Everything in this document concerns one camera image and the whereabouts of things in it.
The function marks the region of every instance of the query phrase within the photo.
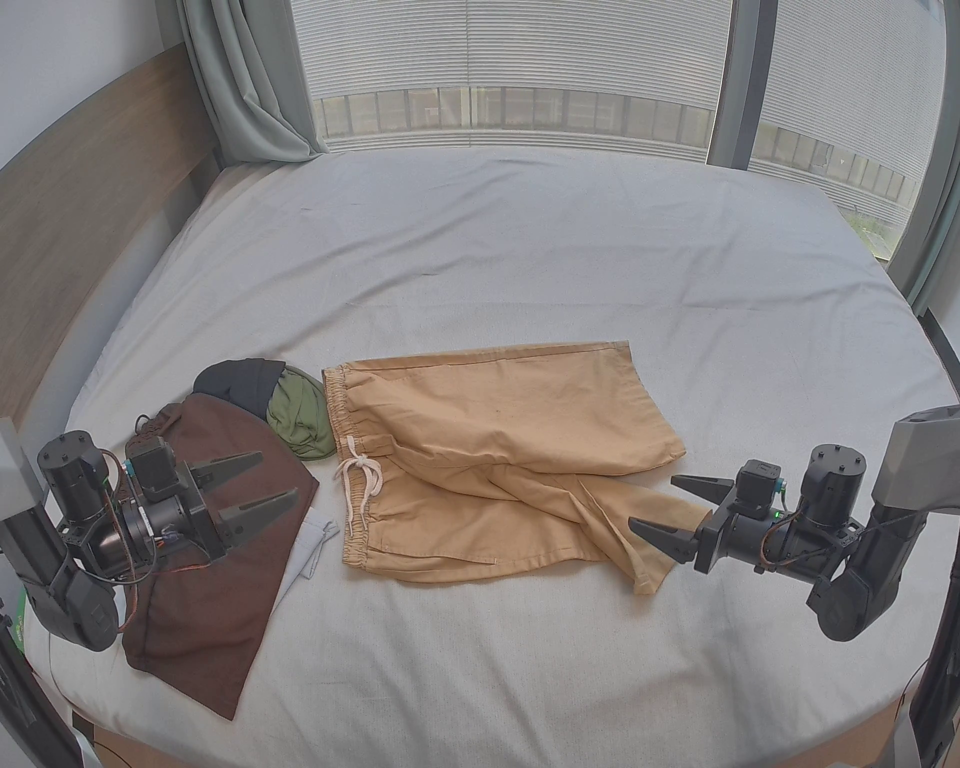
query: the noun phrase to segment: headboard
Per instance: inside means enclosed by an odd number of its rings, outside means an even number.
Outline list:
[[[216,143],[181,44],[101,88],[0,170],[0,416],[21,426],[84,303]]]

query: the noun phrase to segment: brown clothing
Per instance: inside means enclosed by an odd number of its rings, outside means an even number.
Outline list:
[[[611,476],[684,455],[637,378],[626,342],[482,349],[324,371],[341,460],[382,468],[344,562],[415,582],[505,576],[563,560],[612,560],[637,593],[673,561],[635,536],[636,516],[693,530],[707,510]]]
[[[258,467],[204,494],[214,515],[291,488],[300,492],[293,511],[221,561],[161,572],[141,584],[139,608],[123,635],[130,666],[232,720],[317,481],[265,421],[216,397],[190,395],[168,405],[127,450],[152,435],[162,436],[186,462],[262,451]],[[171,555],[164,570],[205,561],[191,547]]]

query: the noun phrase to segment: tan shorts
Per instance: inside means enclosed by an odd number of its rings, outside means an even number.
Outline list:
[[[324,371],[354,517],[344,562],[412,582],[461,582],[564,560],[612,560],[637,593],[673,561],[630,516],[693,530],[707,510],[611,479],[684,445],[647,395],[627,342],[482,349]]]

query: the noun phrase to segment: bed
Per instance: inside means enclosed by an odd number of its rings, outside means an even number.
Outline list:
[[[537,148],[408,149],[224,171],[104,348],[69,426],[122,448],[197,372],[626,339],[686,456],[672,472],[862,451],[866,519],[894,420],[956,401],[880,266],[812,186]],[[315,505],[343,524],[332,461]],[[900,695],[957,522],[934,516],[894,606],[827,640],[805,585],[722,561],[632,595],[609,564],[455,586],[370,576],[331,541],[271,619],[235,720],[28,615],[27,656],[80,712],[197,766],[769,765]]]

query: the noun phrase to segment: green object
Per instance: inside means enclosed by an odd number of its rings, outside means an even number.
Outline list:
[[[13,643],[26,656],[23,650],[23,614],[27,610],[27,590],[20,590],[20,600],[16,607],[16,621],[13,622]]]
[[[326,414],[324,385],[287,366],[267,404],[267,423],[304,462],[325,459],[337,445]]]

